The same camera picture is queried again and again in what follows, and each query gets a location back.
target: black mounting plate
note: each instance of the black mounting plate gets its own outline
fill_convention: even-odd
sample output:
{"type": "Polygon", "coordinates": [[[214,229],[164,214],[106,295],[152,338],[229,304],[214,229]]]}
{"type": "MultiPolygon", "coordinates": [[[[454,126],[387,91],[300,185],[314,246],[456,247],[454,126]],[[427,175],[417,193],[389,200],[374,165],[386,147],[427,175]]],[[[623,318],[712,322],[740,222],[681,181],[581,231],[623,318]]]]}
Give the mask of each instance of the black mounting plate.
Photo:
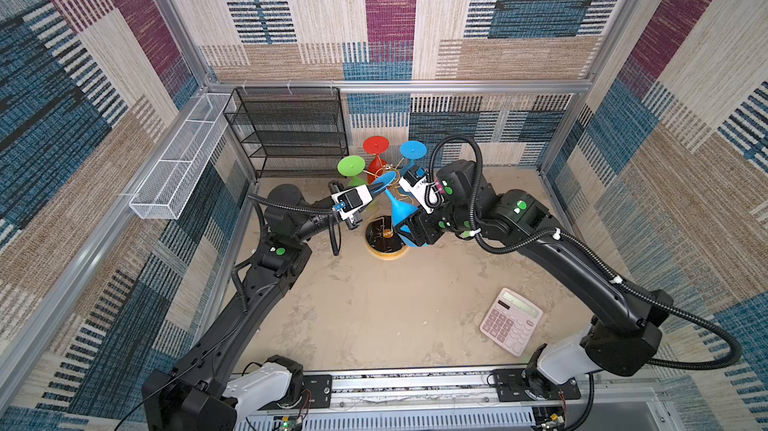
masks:
{"type": "MultiPolygon", "coordinates": [[[[521,377],[524,368],[505,368],[494,369],[488,381],[493,383],[496,388],[498,400],[502,403],[512,403],[514,401],[535,401],[525,392],[525,383],[521,377]]],[[[581,391],[574,379],[570,379],[558,388],[563,392],[566,399],[581,399],[581,391]]],[[[557,391],[553,391],[547,399],[560,400],[557,391]]]]}
{"type": "MultiPolygon", "coordinates": [[[[333,390],[333,377],[330,374],[312,374],[312,376],[304,376],[303,387],[310,391],[312,399],[310,399],[310,409],[322,409],[331,407],[331,391],[333,390]]],[[[302,395],[302,399],[290,409],[301,409],[306,399],[306,394],[302,395]]],[[[277,406],[276,402],[265,404],[261,407],[260,411],[265,409],[282,409],[277,406]]]]}

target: calculator screen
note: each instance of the calculator screen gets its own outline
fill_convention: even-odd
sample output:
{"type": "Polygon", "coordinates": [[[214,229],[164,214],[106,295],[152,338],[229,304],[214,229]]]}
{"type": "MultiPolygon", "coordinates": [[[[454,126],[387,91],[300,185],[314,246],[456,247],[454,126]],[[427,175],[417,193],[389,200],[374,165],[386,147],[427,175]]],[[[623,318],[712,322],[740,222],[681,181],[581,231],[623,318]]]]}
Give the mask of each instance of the calculator screen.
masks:
{"type": "Polygon", "coordinates": [[[510,303],[514,304],[520,310],[523,310],[526,314],[532,317],[538,316],[538,311],[530,307],[528,304],[520,301],[518,298],[514,297],[512,294],[504,292],[504,294],[502,294],[502,297],[505,300],[509,301],[510,303]]]}

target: pink calculator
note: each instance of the pink calculator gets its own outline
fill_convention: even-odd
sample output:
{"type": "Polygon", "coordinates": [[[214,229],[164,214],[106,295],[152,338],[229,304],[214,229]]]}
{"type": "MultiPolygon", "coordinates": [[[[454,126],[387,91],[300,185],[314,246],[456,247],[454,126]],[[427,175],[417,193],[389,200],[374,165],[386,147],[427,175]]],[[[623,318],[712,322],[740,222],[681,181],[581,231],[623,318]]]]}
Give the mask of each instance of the pink calculator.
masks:
{"type": "Polygon", "coordinates": [[[531,301],[504,288],[485,315],[480,330],[499,346],[520,356],[543,314],[531,301]]]}

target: wire mesh basket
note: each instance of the wire mesh basket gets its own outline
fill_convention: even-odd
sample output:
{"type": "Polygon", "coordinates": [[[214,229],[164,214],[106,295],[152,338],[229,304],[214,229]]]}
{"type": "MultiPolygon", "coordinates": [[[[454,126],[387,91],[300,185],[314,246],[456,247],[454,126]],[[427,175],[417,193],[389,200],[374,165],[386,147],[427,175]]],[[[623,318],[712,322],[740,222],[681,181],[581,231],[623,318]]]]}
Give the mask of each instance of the wire mesh basket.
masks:
{"type": "Polygon", "coordinates": [[[141,219],[178,219],[226,129],[229,94],[206,94],[181,125],[130,200],[141,219]]]}
{"type": "Polygon", "coordinates": [[[338,176],[349,154],[336,88],[237,88],[224,112],[259,177],[338,176]]]}

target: black mesh shelf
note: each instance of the black mesh shelf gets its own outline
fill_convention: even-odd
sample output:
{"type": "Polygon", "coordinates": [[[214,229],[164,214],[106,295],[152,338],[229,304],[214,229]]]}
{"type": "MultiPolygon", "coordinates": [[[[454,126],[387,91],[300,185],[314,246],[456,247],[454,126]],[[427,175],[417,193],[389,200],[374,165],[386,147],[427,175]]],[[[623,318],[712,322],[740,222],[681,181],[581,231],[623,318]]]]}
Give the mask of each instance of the black mesh shelf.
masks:
{"type": "Polygon", "coordinates": [[[238,88],[227,122],[256,175],[338,176],[349,154],[336,88],[238,88]]]}

